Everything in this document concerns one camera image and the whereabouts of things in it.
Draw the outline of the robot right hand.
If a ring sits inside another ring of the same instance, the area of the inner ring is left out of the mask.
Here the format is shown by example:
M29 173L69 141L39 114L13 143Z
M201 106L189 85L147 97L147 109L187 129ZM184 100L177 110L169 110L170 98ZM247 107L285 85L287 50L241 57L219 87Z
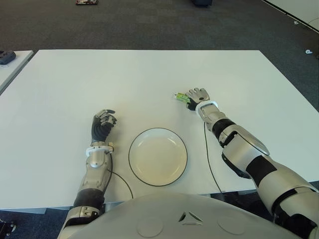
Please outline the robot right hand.
M186 104L186 107L191 111L195 111L198 105L203 107L211 104L210 96L204 88L190 89L185 94L189 99L189 103Z

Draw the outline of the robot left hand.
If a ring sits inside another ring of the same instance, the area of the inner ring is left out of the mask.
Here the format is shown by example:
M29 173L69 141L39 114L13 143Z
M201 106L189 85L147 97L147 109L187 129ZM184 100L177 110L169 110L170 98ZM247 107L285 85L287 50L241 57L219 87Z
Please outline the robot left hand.
M91 126L92 143L105 141L117 123L114 110L101 110L93 117Z

